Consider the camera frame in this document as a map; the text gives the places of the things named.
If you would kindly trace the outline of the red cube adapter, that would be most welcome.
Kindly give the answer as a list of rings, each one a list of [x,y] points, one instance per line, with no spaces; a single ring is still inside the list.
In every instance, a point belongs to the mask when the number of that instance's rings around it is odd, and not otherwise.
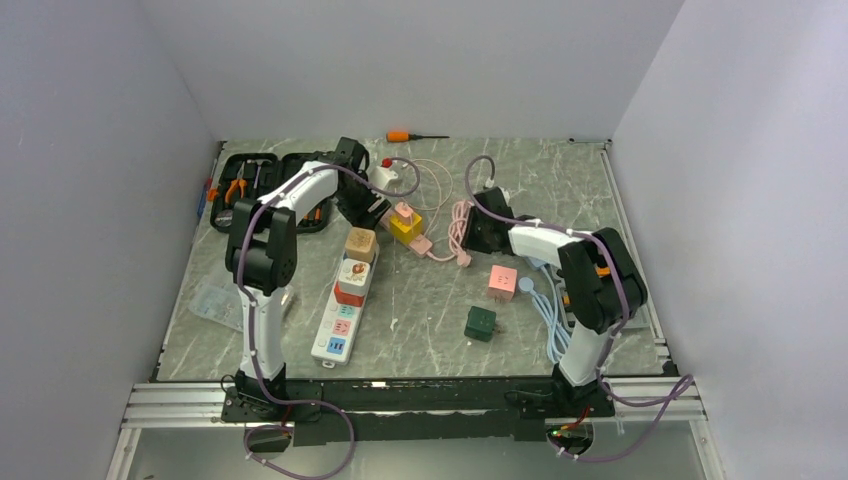
[[[335,300],[340,305],[348,305],[352,307],[361,308],[364,305],[366,299],[364,295],[355,295],[342,291],[338,282],[334,284],[333,293]]]

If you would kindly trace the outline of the white cube adapter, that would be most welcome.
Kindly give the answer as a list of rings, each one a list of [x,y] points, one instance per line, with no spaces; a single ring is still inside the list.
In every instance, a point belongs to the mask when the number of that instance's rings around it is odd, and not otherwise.
[[[340,292],[363,297],[367,295],[372,276],[371,264],[350,257],[343,259],[337,277]]]

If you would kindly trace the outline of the yellow cube adapter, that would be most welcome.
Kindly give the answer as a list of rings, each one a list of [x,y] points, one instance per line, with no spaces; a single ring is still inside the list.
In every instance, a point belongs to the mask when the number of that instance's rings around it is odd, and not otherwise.
[[[395,212],[389,217],[389,232],[401,243],[408,245],[423,233],[422,217],[413,212],[409,221]]]

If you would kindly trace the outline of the pink cube socket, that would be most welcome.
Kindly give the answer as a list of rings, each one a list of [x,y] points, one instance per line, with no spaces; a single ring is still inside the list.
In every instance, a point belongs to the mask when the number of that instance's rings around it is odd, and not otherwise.
[[[518,271],[514,268],[493,265],[491,267],[486,296],[497,303],[510,302],[516,291]]]

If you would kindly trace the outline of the orange handled screwdriver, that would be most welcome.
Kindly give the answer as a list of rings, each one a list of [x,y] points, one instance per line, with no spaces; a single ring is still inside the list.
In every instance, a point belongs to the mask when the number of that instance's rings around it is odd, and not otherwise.
[[[389,131],[385,135],[385,139],[389,143],[407,143],[418,140],[439,140],[449,139],[448,135],[425,135],[406,131]]]

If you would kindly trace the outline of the grey tool case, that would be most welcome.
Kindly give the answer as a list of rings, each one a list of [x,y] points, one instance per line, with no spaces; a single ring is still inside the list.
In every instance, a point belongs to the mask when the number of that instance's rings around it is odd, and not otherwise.
[[[575,322],[602,333],[623,318],[632,318],[648,300],[648,290],[641,274],[634,269],[618,270],[618,277],[627,303],[624,315],[609,267],[594,268],[595,274],[568,273],[564,275],[562,294],[566,311],[573,314]]]

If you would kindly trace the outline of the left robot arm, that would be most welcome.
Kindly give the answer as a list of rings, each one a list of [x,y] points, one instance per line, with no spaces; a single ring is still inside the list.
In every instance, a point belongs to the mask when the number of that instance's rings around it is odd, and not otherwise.
[[[324,200],[332,200],[353,227],[374,231],[391,204],[368,179],[370,154],[352,138],[328,152],[307,155],[275,190],[236,202],[225,250],[244,319],[244,348],[235,388],[264,420],[287,406],[286,362],[281,347],[282,293],[298,263],[297,225]]]

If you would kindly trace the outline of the clear plastic screw box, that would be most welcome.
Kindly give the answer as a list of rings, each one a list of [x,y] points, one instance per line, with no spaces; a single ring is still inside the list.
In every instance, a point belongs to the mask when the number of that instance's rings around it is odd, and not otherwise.
[[[278,288],[272,293],[270,299],[276,299],[276,305],[272,305],[269,300],[262,300],[261,290],[248,286],[246,289],[258,301],[256,321],[268,313],[276,314],[279,319],[282,319],[295,298],[292,286]],[[242,332],[247,317],[242,311],[241,295],[242,291],[234,283],[218,285],[204,281],[190,300],[188,308],[198,317]]]

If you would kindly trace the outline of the dark green cube adapter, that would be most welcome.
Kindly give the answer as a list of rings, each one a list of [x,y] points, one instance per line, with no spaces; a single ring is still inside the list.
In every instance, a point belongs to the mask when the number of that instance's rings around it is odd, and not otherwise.
[[[497,314],[494,311],[471,306],[467,313],[464,336],[481,342],[490,342],[496,332]]]

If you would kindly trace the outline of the white power strip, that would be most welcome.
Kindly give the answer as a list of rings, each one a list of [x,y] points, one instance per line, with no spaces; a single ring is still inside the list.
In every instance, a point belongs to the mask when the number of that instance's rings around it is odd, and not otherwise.
[[[347,256],[345,254],[342,256],[340,265],[346,257]],[[375,266],[378,258],[379,252],[376,252],[374,260],[370,263],[372,268],[370,286],[374,277]],[[333,289],[334,284],[337,282],[340,265],[332,283]],[[322,367],[328,369],[346,365],[349,362],[369,293],[368,290],[367,295],[365,296],[366,299],[364,305],[361,308],[357,308],[348,305],[340,305],[335,300],[333,289],[329,295],[311,348],[311,355],[313,359],[316,360]]]

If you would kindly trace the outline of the black tool case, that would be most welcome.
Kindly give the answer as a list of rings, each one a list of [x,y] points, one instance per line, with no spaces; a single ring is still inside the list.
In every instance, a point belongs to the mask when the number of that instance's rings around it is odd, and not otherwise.
[[[211,203],[210,226],[228,233],[234,203],[241,198],[258,199],[295,177],[312,154],[290,153],[282,158],[274,153],[236,153],[223,163],[216,183],[207,191]]]

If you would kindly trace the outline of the wooden beige cube adapter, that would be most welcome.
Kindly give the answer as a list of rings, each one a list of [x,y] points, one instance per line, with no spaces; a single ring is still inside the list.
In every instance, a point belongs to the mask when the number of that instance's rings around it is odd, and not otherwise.
[[[346,237],[344,250],[348,258],[371,263],[376,256],[377,246],[374,230],[352,227]]]

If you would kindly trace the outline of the aluminium rail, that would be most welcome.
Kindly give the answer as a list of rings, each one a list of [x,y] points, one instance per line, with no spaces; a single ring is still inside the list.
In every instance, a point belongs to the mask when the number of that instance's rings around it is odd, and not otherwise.
[[[539,379],[479,378],[472,380],[302,381],[290,383],[292,397],[304,404],[263,410],[237,400],[228,382],[164,382],[133,387],[123,422],[127,428],[254,426],[262,423],[315,422],[323,412],[319,400],[332,403],[350,417],[392,418],[402,415],[480,416],[504,413],[508,419],[542,420],[548,424],[585,422],[704,421],[707,418],[696,386],[668,406],[660,404],[673,377],[614,378],[616,398],[592,400],[586,407],[551,404]]]

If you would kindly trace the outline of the pink power strip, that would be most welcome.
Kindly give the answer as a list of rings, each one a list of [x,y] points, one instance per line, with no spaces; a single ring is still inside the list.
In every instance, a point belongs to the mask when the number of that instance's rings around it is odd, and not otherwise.
[[[380,219],[380,225],[419,258],[431,252],[433,243],[424,234],[423,218],[406,202],[390,207]]]

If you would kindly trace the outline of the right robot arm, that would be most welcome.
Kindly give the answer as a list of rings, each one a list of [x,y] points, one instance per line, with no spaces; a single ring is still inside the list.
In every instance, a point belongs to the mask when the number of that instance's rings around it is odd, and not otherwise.
[[[538,218],[516,218],[498,187],[472,196],[472,216],[497,242],[484,253],[504,252],[550,264],[561,273],[576,319],[571,341],[557,363],[560,379],[551,388],[557,411],[574,415],[598,383],[610,341],[648,299],[648,290],[624,237],[613,228],[590,232],[567,229]]]

